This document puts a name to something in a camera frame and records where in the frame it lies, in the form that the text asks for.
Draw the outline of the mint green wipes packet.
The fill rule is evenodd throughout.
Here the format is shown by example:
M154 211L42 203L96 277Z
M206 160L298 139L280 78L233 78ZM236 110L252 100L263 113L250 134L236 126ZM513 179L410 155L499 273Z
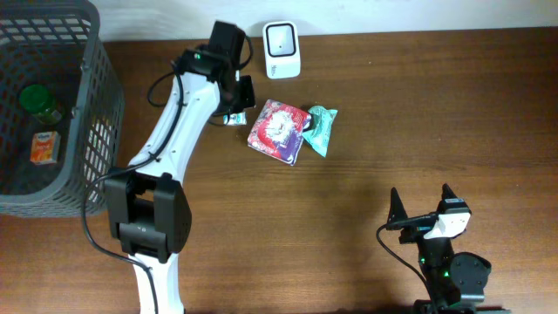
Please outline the mint green wipes packet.
M337 116L337 109L326 109L323 106L312 106L308 113L311 115L311 127L303 132L303 138L322 157L326 157L330 142L333 121Z

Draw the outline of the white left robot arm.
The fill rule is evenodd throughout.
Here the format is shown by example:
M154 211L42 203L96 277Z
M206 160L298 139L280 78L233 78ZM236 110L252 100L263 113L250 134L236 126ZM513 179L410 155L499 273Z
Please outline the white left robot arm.
M173 85L150 137L125 168L104 181L109 228L131 263L143 313L182 313L178 264L192 224L183 181L205 125L255 107L247 62L249 36L235 24L214 23L207 44L173 62Z

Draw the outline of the orange tissue packet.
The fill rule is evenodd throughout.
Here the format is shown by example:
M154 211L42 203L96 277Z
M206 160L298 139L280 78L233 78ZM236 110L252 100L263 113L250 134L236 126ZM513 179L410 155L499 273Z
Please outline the orange tissue packet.
M30 161L35 165L58 162L61 136L56 131L35 133L31 142Z

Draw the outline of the red purple floral pack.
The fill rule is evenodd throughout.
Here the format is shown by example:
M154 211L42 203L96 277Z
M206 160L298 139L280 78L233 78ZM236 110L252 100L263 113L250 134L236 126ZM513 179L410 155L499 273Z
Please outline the red purple floral pack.
M268 99L248 135L248 146L294 166L310 122L304 110Z

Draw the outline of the green lid glass jar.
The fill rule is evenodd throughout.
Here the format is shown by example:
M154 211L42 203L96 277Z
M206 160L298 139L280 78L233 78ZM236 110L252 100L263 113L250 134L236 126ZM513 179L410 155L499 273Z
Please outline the green lid glass jar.
M56 125L64 117L64 108L44 85L27 85L19 93L18 100L42 124Z

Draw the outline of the teal tissue packet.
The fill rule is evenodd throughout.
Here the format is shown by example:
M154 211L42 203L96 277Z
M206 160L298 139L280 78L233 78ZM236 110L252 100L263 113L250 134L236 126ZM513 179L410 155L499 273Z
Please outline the teal tissue packet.
M225 126L245 126L247 124L246 113L231 113L223 117Z

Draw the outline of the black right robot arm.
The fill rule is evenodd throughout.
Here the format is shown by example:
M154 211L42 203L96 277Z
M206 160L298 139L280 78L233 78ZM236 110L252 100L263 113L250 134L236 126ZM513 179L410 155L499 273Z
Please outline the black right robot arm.
M376 232L379 244L383 230L398 231L401 244L418 247L415 268L391 249L386 251L418 275L429 298L414 302L412 313L508 313L501 307L482 307L492 264L470 252L456 253L452 240L466 231L472 211L448 185L442 186L441 200L435 211L410 217L397 189L390 193L387 221Z

